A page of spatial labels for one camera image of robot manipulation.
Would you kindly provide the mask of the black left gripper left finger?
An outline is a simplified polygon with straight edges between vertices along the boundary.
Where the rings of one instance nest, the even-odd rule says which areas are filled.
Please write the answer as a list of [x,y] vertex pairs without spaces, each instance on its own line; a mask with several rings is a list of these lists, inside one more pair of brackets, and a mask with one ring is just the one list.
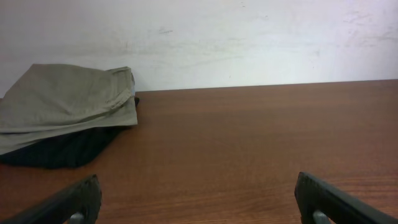
[[101,208],[98,177],[89,175],[40,203],[2,221],[3,224],[94,224]]

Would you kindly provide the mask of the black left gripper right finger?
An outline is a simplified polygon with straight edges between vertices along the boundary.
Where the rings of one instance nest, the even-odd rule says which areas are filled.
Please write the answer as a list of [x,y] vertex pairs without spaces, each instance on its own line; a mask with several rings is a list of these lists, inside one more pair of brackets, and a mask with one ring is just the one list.
[[397,223],[396,218],[306,172],[298,174],[294,195],[303,224]]

